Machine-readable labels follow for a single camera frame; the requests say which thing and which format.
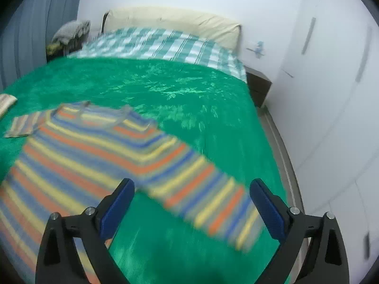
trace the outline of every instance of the yellow stripe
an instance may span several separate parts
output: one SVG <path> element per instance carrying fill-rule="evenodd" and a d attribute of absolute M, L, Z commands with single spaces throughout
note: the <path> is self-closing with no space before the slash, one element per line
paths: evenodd
<path fill-rule="evenodd" d="M 16 126 L 18 119 L 19 119 L 18 116 L 13 119 L 11 130 L 9 130 L 8 135 L 12 135 L 12 133 L 14 131 L 14 127 Z"/>
<path fill-rule="evenodd" d="M 17 129 L 16 129 L 16 135 L 23 135 L 24 133 L 20 133 L 20 131 L 22 130 L 22 128 L 24 127 L 25 125 L 25 122 L 26 120 L 28 119 L 28 116 L 27 115 L 23 115 L 20 117 L 21 118 L 21 122 L 20 122 L 20 125 L 17 126 Z"/>
<path fill-rule="evenodd" d="M 42 222 L 39 218 L 37 218 L 37 216 L 29 210 L 29 207 L 25 206 L 25 204 L 20 200 L 20 198 L 17 196 L 16 192 L 14 192 L 14 190 L 9 186 L 9 184 L 6 180 L 4 180 L 1 185 L 2 185 L 2 187 L 4 187 L 4 190 L 8 193 L 11 200 L 15 203 L 15 205 L 18 207 L 20 212 L 25 216 L 25 218 L 28 219 L 28 221 L 41 234 L 43 234 L 45 231 L 46 224 L 44 224 L 44 222 Z M 87 255 L 85 253 L 83 253 L 82 251 L 79 251 L 78 253 L 79 253 L 80 260 L 83 263 L 83 266 L 85 268 L 87 268 L 88 270 L 93 270 L 92 265 L 91 265 L 90 261 L 88 260 Z"/>
<path fill-rule="evenodd" d="M 1 184 L 4 187 L 5 192 L 9 195 L 11 200 L 18 207 L 20 212 L 28 219 L 28 221 L 39 231 L 41 234 L 45 231 L 45 224 L 29 209 L 28 206 L 18 197 L 16 192 L 9 186 L 6 180 Z"/>
<path fill-rule="evenodd" d="M 78 251 L 80 262 L 83 265 L 84 269 L 86 271 L 89 271 L 90 273 L 95 273 L 95 270 L 93 269 L 90 259 L 88 258 L 87 254 L 85 252 Z"/>
<path fill-rule="evenodd" d="M 235 186 L 234 178 L 231 177 L 226 185 L 217 193 L 215 198 L 210 202 L 195 218 L 194 225 L 195 227 L 200 227 L 205 220 L 216 210 L 216 208 L 221 204 L 222 200 L 225 198 L 225 196 L 228 195 L 230 191 Z"/>
<path fill-rule="evenodd" d="M 194 171 L 196 171 L 204 163 L 205 163 L 205 158 L 203 156 L 200 156 L 198 160 L 196 160 L 188 169 L 181 172 L 178 176 L 176 176 L 175 178 L 172 178 L 171 180 L 169 180 L 162 186 L 153 188 L 149 192 L 149 195 L 152 197 L 155 197 L 155 196 L 162 196 L 166 194 L 171 189 L 179 186 L 188 176 L 190 176 Z"/>
<path fill-rule="evenodd" d="M 78 172 L 79 174 L 82 174 L 92 180 L 95 180 L 105 186 L 107 186 L 109 189 L 115 189 L 120 183 L 120 180 L 116 180 L 111 178 L 110 176 L 106 174 L 102 174 L 100 172 L 97 172 L 93 169 L 90 169 L 88 167 L 85 167 L 84 165 L 81 165 L 75 161 L 72 161 L 64 156 L 61 156 L 49 148 L 45 147 L 43 144 L 37 142 L 35 139 L 30 138 L 29 143 L 32 144 L 35 148 L 37 148 L 39 151 L 43 152 L 46 156 L 48 156 L 50 159 L 56 161 L 57 163 L 60 163 L 61 165 Z"/>
<path fill-rule="evenodd" d="M 20 160 L 15 161 L 15 165 L 26 175 L 28 179 L 33 181 L 40 189 L 42 189 L 45 193 L 53 197 L 57 202 L 61 205 L 65 206 L 68 210 L 71 210 L 73 214 L 80 214 L 83 210 L 86 209 L 87 206 L 84 206 L 77 201 L 75 201 L 69 195 L 63 193 L 59 189 L 53 187 L 48 182 L 46 182 L 42 177 L 37 175 L 31 168 L 29 168 L 26 164 L 21 162 Z"/>
<path fill-rule="evenodd" d="M 108 117 L 98 116 L 94 114 L 87 114 L 87 113 L 83 113 L 81 116 L 83 118 L 87 118 L 90 120 L 102 120 L 102 121 L 108 121 L 108 122 L 115 122 L 117 120 L 116 118 L 108 118 Z"/>
<path fill-rule="evenodd" d="M 114 121 L 116 121 L 115 118 L 108 118 L 108 117 L 104 117 L 104 116 L 93 115 L 93 114 L 87 114 L 87 113 L 83 113 L 83 114 L 82 114 L 82 117 L 84 117 L 84 118 L 90 118 L 90 119 L 93 119 L 93 120 L 109 121 L 109 122 L 114 122 Z M 123 121 L 123 123 L 124 123 L 125 125 L 128 125 L 128 126 L 131 127 L 131 128 L 137 129 L 137 130 L 139 130 L 139 131 L 145 131 L 145 130 L 150 126 L 150 124 L 148 124 L 147 126 L 140 126 L 140 125 L 138 125 L 138 124 L 136 124 L 136 123 L 134 123 L 134 122 L 132 122 L 132 121 L 130 121 L 130 120 L 127 120 L 127 119 L 125 119 L 125 120 Z"/>
<path fill-rule="evenodd" d="M 8 219 L 5 217 L 3 212 L 0 210 L 0 220 L 4 223 L 4 226 L 8 230 L 9 234 L 14 239 L 15 243 L 20 247 L 25 254 L 31 259 L 33 264 L 37 264 L 37 255 L 34 254 L 34 252 L 27 246 L 23 240 L 20 238 L 20 236 L 17 234 L 16 230 L 12 227 L 12 225 L 9 223 Z"/>
<path fill-rule="evenodd" d="M 254 210 L 251 212 L 249 219 L 246 221 L 245 226 L 243 227 L 241 233 L 239 234 L 239 236 L 237 238 L 237 241 L 236 241 L 237 250 L 239 250 L 242 247 L 247 236 L 249 235 L 251 226 L 253 225 L 253 223 L 255 222 L 257 217 L 258 217 L 258 210 L 256 208 L 254 208 Z"/>
<path fill-rule="evenodd" d="M 40 112 L 40 111 L 37 111 L 37 112 L 35 113 L 35 115 L 33 116 L 32 124 L 31 124 L 30 127 L 28 128 L 28 134 L 32 133 L 33 128 L 34 128 L 35 124 L 37 123 L 37 120 L 38 120 L 40 114 L 41 114 L 41 112 Z"/>
<path fill-rule="evenodd" d="M 72 109 L 72 108 L 69 108 L 69 107 L 63 107 L 64 110 L 67 110 L 67 111 L 71 111 L 71 112 L 78 112 L 79 109 Z"/>
<path fill-rule="evenodd" d="M 129 158 L 132 158 L 132 159 L 138 160 L 138 161 L 147 161 L 147 160 L 150 160 L 150 159 L 154 159 L 163 150 L 165 150 L 166 148 L 169 148 L 170 146 L 174 145 L 175 142 L 176 142 L 176 138 L 172 138 L 170 141 L 168 141 L 168 142 L 160 145 L 158 148 L 156 148 L 155 150 L 153 150 L 151 153 L 149 153 L 149 154 L 140 154 L 140 153 L 128 150 L 127 148 L 124 148 L 124 147 L 120 146 L 120 144 L 115 144 L 115 143 L 112 143 L 112 142 L 104 140 L 104 139 L 98 139 L 96 137 L 92 137 L 92 136 L 76 133 L 74 131 L 71 131 L 71 130 L 59 127 L 59 126 L 53 124 L 50 121 L 47 121 L 46 124 L 49 127 L 54 128 L 54 129 L 58 130 L 61 133 L 64 133 L 65 135 L 68 135 L 70 137 L 77 138 L 77 139 L 80 139 L 80 140 L 83 140 L 83 141 L 87 141 L 87 142 L 96 144 L 98 146 L 101 146 L 101 147 L 113 150 L 115 152 L 118 152 L 121 155 L 127 156 Z"/>
<path fill-rule="evenodd" d="M 142 127 L 142 126 L 140 126 L 140 125 L 137 125 L 137 124 L 133 123 L 133 122 L 130 121 L 130 120 L 124 120 L 123 123 L 124 123 L 125 125 L 131 127 L 131 128 L 137 129 L 137 130 L 139 130 L 139 131 L 145 131 L 145 130 L 150 126 L 150 124 L 148 124 L 147 126 Z"/>

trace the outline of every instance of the orange stripe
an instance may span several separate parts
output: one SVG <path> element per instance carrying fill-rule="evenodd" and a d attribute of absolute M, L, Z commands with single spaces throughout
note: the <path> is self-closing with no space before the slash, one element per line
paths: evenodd
<path fill-rule="evenodd" d="M 220 212 L 218 217 L 212 222 L 212 224 L 209 226 L 209 234 L 213 235 L 217 233 L 217 230 L 222 225 L 222 223 L 225 221 L 225 219 L 232 213 L 234 207 L 239 202 L 240 198 L 242 197 L 244 193 L 243 187 L 239 187 L 235 195 L 232 197 L 232 199 L 229 201 L 228 205 Z"/>
<path fill-rule="evenodd" d="M 14 135 L 18 135 L 20 132 L 20 130 L 18 128 L 20 127 L 20 122 L 22 120 L 22 117 L 23 117 L 23 115 L 15 117 L 15 118 L 17 118 L 17 120 L 16 120 L 16 123 L 14 124 L 14 129 L 13 129 Z"/>
<path fill-rule="evenodd" d="M 185 196 L 187 196 L 190 192 L 192 192 L 198 185 L 200 185 L 204 179 L 206 179 L 213 171 L 215 167 L 213 165 L 209 165 L 206 167 L 206 169 L 201 172 L 198 176 L 195 177 L 193 181 L 191 181 L 188 185 L 186 185 L 183 189 L 181 189 L 178 193 L 176 193 L 174 196 L 170 197 L 168 200 L 166 200 L 164 206 L 166 208 L 172 207 L 175 204 L 179 203 L 181 199 L 183 199 Z"/>
<path fill-rule="evenodd" d="M 36 272 L 36 265 L 33 263 L 33 261 L 29 258 L 29 256 L 26 255 L 26 253 L 18 246 L 16 241 L 13 239 L 13 237 L 9 234 L 8 230 L 6 229 L 3 222 L 0 221 L 0 231 L 5 235 L 5 238 L 7 239 L 8 243 L 13 248 L 14 252 L 20 257 L 20 259 L 23 260 L 23 262 L 29 266 L 31 271 L 33 273 Z"/>
<path fill-rule="evenodd" d="M 127 161 L 126 159 L 119 157 L 115 154 L 111 154 L 110 152 L 107 152 L 105 150 L 102 150 L 100 148 L 96 148 L 93 146 L 86 145 L 84 143 L 81 143 L 79 141 L 73 141 L 68 138 L 62 137 L 50 130 L 48 130 L 45 127 L 41 127 L 40 130 L 50 137 L 56 139 L 57 141 L 60 141 L 66 145 L 69 145 L 71 147 L 77 148 L 79 150 L 83 150 L 85 152 L 91 153 L 93 155 L 96 155 L 98 157 L 101 157 L 105 160 L 111 161 L 117 165 L 120 165 L 123 168 L 126 168 L 130 171 L 132 171 L 134 174 L 143 174 L 152 171 L 153 169 L 157 169 L 158 167 L 166 164 L 167 162 L 171 161 L 173 158 L 175 158 L 177 155 L 179 155 L 184 148 L 186 147 L 185 144 L 181 144 L 176 150 L 174 150 L 171 154 L 167 155 L 165 158 L 159 160 L 156 163 L 150 164 L 146 167 L 140 167 L 135 164 L 133 164 L 130 161 Z"/>
<path fill-rule="evenodd" d="M 175 149 L 171 154 L 167 155 L 165 158 L 152 163 L 150 165 L 147 165 L 143 168 L 143 172 L 147 173 L 149 171 L 152 171 L 154 169 L 157 169 L 158 167 L 161 167 L 162 165 L 170 162 L 172 159 L 174 159 L 176 156 L 178 156 L 184 149 L 186 148 L 186 145 L 184 143 L 180 144 L 180 146 Z"/>
<path fill-rule="evenodd" d="M 33 185 L 15 166 L 10 170 L 11 174 L 17 181 L 33 195 L 38 202 L 40 202 L 49 212 L 58 211 L 62 217 L 68 216 L 69 212 L 62 208 L 60 205 L 53 202 L 47 197 L 38 187 Z"/>
<path fill-rule="evenodd" d="M 77 148 L 79 150 L 83 150 L 85 152 L 91 153 L 93 155 L 99 156 L 103 159 L 106 159 L 106 160 L 111 161 L 113 163 L 116 163 L 122 167 L 125 167 L 125 168 L 131 170 L 132 172 L 138 173 L 140 170 L 140 167 L 136 166 L 135 164 L 131 163 L 130 161 L 127 161 L 126 159 L 119 157 L 115 154 L 111 154 L 110 152 L 107 152 L 106 150 L 102 150 L 100 148 L 96 148 L 96 147 L 84 144 L 80 141 L 73 141 L 71 139 L 62 137 L 59 134 L 56 134 L 53 131 L 51 131 L 45 127 L 41 127 L 40 130 L 42 132 L 46 133 L 47 135 L 49 135 L 50 137 L 56 139 L 59 142 L 62 142 L 68 146 Z"/>
<path fill-rule="evenodd" d="M 86 272 L 86 276 L 87 276 L 88 281 L 90 281 L 91 284 L 100 284 L 100 281 L 97 278 L 96 274 Z"/>
<path fill-rule="evenodd" d="M 113 241 L 113 238 L 107 239 L 107 240 L 105 241 L 105 246 L 107 247 L 107 249 L 109 249 L 109 247 L 110 247 L 112 241 Z"/>
<path fill-rule="evenodd" d="M 33 118 L 34 118 L 34 114 L 32 114 L 32 116 L 28 116 L 28 124 L 27 124 L 27 127 L 25 128 L 25 132 L 30 132 L 32 129 L 33 129 Z"/>
<path fill-rule="evenodd" d="M 69 119 L 74 119 L 76 116 L 75 115 L 72 115 L 72 114 L 68 114 L 66 112 L 63 112 L 62 110 L 58 110 L 57 112 L 58 115 L 61 115 L 61 116 L 64 116 L 64 117 L 67 117 Z"/>
<path fill-rule="evenodd" d="M 149 135 L 151 135 L 154 131 L 156 131 L 156 129 L 150 128 L 148 131 L 146 131 L 146 133 L 135 133 L 134 131 L 130 131 L 120 126 L 115 126 L 113 127 L 113 129 L 116 130 L 118 133 L 128 135 L 130 137 L 138 138 L 138 139 L 146 138 Z"/>
<path fill-rule="evenodd" d="M 45 158 L 43 155 L 38 153 L 36 150 L 34 150 L 31 146 L 25 145 L 24 151 L 29 154 L 33 159 L 37 160 L 41 164 L 43 164 L 46 168 L 49 170 L 63 176 L 67 180 L 71 181 L 73 184 L 79 186 L 80 188 L 84 189 L 85 191 L 95 195 L 98 198 L 103 198 L 111 192 L 109 190 L 106 190 L 102 187 L 99 187 L 98 185 L 86 180 L 85 178 L 75 174 L 74 172 L 71 172 L 53 161 L 51 161 L 48 158 Z"/>
<path fill-rule="evenodd" d="M 36 244 L 40 244 L 42 240 L 42 234 L 35 229 L 35 227 L 27 220 L 27 218 L 25 218 L 22 212 L 11 200 L 11 198 L 8 195 L 4 195 L 2 196 L 2 200 L 15 220 L 21 225 L 23 230 L 33 239 Z"/>
<path fill-rule="evenodd" d="M 96 124 L 94 122 L 91 122 L 91 121 L 82 121 L 83 124 L 86 124 L 86 125 L 91 125 L 91 126 L 98 126 L 99 124 Z"/>

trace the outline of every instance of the wooden nightstand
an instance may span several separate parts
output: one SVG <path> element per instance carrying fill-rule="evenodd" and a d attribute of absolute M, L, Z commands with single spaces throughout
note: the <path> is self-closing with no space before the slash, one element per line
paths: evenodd
<path fill-rule="evenodd" d="M 250 90 L 251 99 L 256 107 L 261 107 L 272 82 L 260 71 L 245 66 L 246 78 Z"/>

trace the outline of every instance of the floor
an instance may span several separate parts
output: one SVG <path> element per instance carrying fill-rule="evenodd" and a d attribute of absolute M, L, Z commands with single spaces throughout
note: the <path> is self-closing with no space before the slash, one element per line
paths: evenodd
<path fill-rule="evenodd" d="M 266 133 L 268 142 L 270 143 L 272 153 L 276 160 L 276 164 L 279 169 L 280 178 L 283 183 L 283 187 L 287 193 L 288 206 L 296 206 L 304 212 L 303 203 L 300 196 L 300 190 L 296 181 L 296 176 L 292 168 L 291 161 L 289 159 L 287 150 L 284 146 L 283 140 L 279 134 L 278 129 L 275 126 L 274 121 L 270 115 L 270 112 L 266 107 L 257 109 L 258 117 L 262 124 L 262 127 Z M 304 239 L 301 246 L 298 258 L 290 273 L 290 283 L 294 283 L 297 275 L 300 272 L 302 262 L 305 258 L 308 248 L 308 240 Z"/>

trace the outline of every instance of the cream headboard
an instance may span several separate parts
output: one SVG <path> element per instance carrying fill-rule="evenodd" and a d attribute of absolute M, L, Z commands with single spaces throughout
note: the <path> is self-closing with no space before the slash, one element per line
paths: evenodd
<path fill-rule="evenodd" d="M 212 39 L 234 50 L 240 24 L 217 15 L 170 7 L 128 7 L 110 10 L 104 16 L 104 32 L 123 27 L 155 27 L 178 30 Z"/>

